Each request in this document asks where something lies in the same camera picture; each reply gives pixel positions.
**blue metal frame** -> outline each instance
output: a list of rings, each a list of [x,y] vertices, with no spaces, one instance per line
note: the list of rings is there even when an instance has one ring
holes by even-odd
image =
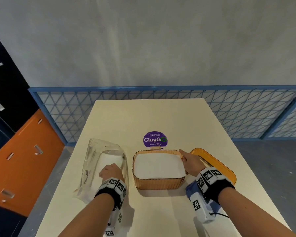
[[[273,124],[264,132],[260,137],[262,140],[266,139],[277,127],[285,120],[285,118],[296,108],[296,97],[286,107],[286,109],[279,115],[279,117],[273,122]]]
[[[57,135],[62,140],[62,142],[65,144],[65,146],[67,146],[67,144],[68,144],[67,140],[65,139],[65,137],[63,136],[63,134],[59,130],[58,126],[55,124],[54,119],[49,115],[48,110],[44,106],[44,104],[43,104],[42,100],[40,99],[40,97],[38,96],[38,94],[35,91],[31,91],[31,90],[29,90],[29,91],[30,91],[32,97],[34,98],[34,100],[36,101],[36,103],[38,104],[38,107],[42,110],[43,114],[48,119],[48,121],[51,124],[51,126],[53,127],[54,131],[57,133]]]
[[[30,87],[29,92],[39,105],[40,109],[50,122],[53,129],[59,135],[66,146],[75,146],[76,143],[69,143],[63,136],[59,127],[41,101],[37,92],[91,92],[91,91],[156,91],[156,90],[296,90],[296,85],[272,85],[272,86],[138,86],[138,87]],[[233,138],[233,141],[259,141],[259,140],[296,140],[296,137],[268,137],[281,122],[296,107],[296,97],[288,107],[280,114],[274,123],[265,131],[260,138]]]

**forearm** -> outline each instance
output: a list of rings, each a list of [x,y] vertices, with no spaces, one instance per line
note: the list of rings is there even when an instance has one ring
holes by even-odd
[[[218,201],[243,237],[296,237],[296,234],[233,188],[223,189]]]
[[[102,237],[113,208],[111,195],[104,193],[96,196],[58,237]]]

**hand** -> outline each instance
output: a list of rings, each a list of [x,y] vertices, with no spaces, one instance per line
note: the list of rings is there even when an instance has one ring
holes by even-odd
[[[197,176],[206,167],[198,155],[187,153],[181,149],[179,152],[184,156],[183,166],[190,175]]]
[[[103,181],[113,177],[125,182],[122,171],[116,164],[106,165],[99,173],[99,177],[101,177]]]

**person's right arm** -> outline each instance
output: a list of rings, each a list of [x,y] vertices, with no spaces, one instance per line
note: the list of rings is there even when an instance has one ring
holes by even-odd
[[[179,151],[189,174],[197,176],[205,168],[197,155]],[[296,237],[294,232],[231,187],[220,192],[218,202],[242,237]]]

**person's left arm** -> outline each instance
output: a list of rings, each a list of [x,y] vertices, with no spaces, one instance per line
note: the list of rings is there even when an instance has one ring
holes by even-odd
[[[99,176],[103,180],[111,177],[124,181],[122,172],[116,164],[106,165]],[[58,237],[102,237],[114,208],[114,199],[103,193],[96,196],[67,225]]]

